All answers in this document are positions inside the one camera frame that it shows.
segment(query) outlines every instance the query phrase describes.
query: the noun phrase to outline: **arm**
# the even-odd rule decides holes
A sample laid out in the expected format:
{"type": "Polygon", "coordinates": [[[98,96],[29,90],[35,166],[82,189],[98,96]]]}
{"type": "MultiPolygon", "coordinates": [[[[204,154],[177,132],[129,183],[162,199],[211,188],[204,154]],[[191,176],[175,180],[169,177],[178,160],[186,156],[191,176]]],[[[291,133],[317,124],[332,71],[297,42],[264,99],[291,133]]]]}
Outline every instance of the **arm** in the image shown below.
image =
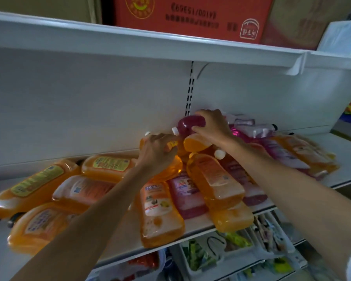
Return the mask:
{"type": "Polygon", "coordinates": [[[152,135],[141,150],[137,165],[122,181],[77,217],[11,281],[84,281],[135,195],[150,178],[172,162],[177,148],[164,152],[164,147],[174,139],[173,135],[152,135]]]}
{"type": "Polygon", "coordinates": [[[194,131],[229,153],[343,279],[351,256],[351,201],[301,172],[262,155],[231,134],[219,110],[201,110],[194,131]]]}

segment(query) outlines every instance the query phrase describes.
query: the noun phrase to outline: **smile logo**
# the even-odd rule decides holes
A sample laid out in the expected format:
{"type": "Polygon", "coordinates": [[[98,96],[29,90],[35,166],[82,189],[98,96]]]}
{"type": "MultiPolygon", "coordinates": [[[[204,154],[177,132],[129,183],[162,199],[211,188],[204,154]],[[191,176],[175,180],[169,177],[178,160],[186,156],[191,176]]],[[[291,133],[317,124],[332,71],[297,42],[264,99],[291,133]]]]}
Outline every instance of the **smile logo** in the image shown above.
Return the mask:
{"type": "Polygon", "coordinates": [[[148,18],[154,10],[154,0],[125,0],[131,14],[138,19],[148,18]]]}

